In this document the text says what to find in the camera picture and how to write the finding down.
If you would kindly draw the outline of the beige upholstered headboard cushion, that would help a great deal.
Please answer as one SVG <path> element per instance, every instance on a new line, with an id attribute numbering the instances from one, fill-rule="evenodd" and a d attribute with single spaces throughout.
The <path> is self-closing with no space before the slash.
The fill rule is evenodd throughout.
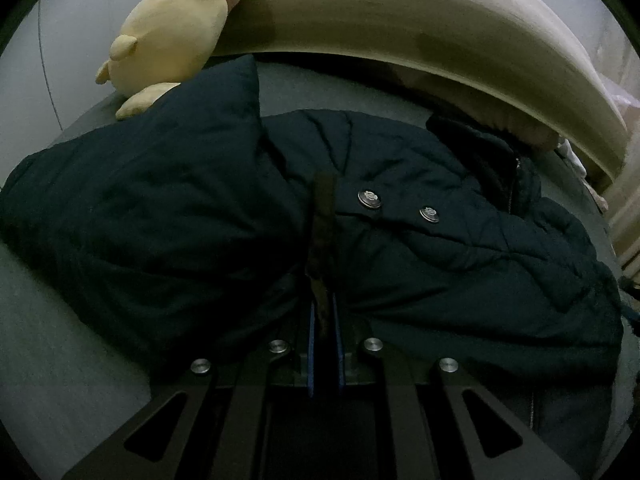
<path id="1" fill-rule="evenodd" d="M 308 52 L 411 67 L 486 92 L 609 176 L 630 140 L 577 37 L 541 0 L 241 0 L 216 55 Z"/>

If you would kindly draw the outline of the beige pleated curtain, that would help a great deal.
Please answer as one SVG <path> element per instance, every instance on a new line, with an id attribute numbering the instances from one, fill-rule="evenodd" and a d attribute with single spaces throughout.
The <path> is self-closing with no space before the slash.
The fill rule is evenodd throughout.
<path id="1" fill-rule="evenodd" d="M 639 57 L 630 52 L 618 75 L 604 77 L 627 127 L 623 171 L 605 190 L 605 219 L 623 276 L 639 281 Z"/>

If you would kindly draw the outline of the yellow Pikachu plush toy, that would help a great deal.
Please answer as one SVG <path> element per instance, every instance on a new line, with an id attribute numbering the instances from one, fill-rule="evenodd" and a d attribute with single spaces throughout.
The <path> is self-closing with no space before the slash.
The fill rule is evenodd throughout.
<path id="1" fill-rule="evenodd" d="M 241 0 L 141 0 L 122 23 L 96 73 L 126 101 L 125 120 L 193 78 L 213 54 L 232 9 Z"/>

